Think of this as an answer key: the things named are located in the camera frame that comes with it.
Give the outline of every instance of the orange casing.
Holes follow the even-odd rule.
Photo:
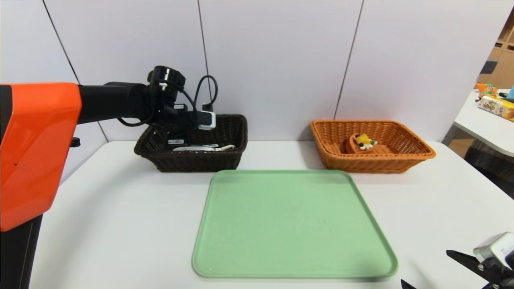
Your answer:
[[[74,83],[10,86],[12,115],[0,146],[0,231],[52,205],[82,106]]]

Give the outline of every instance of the black arm segment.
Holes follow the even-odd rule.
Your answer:
[[[120,117],[147,118],[151,109],[146,89],[144,84],[126,82],[79,85],[82,110],[78,124]]]

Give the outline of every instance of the label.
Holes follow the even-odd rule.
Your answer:
[[[182,144],[184,144],[184,140],[183,139],[168,139],[168,144],[169,145],[182,145]]]

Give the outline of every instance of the orange wicker basket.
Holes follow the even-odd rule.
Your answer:
[[[315,120],[310,124],[327,169],[355,173],[403,173],[435,157],[434,150],[405,125],[391,120]],[[374,153],[351,154],[346,142],[355,133],[378,141]]]

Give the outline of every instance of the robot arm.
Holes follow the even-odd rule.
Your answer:
[[[211,76],[202,80],[206,78],[216,86],[214,101],[217,84]],[[117,118],[130,127],[152,125],[182,140],[170,142],[170,149],[188,145],[187,129],[214,128],[213,101],[197,111],[198,91],[192,100],[183,89],[185,81],[180,72],[156,66],[148,85],[1,85],[2,288],[28,288],[42,214],[52,205],[77,124]],[[192,111],[175,104],[178,92],[187,97]],[[128,123],[123,117],[140,121]]]

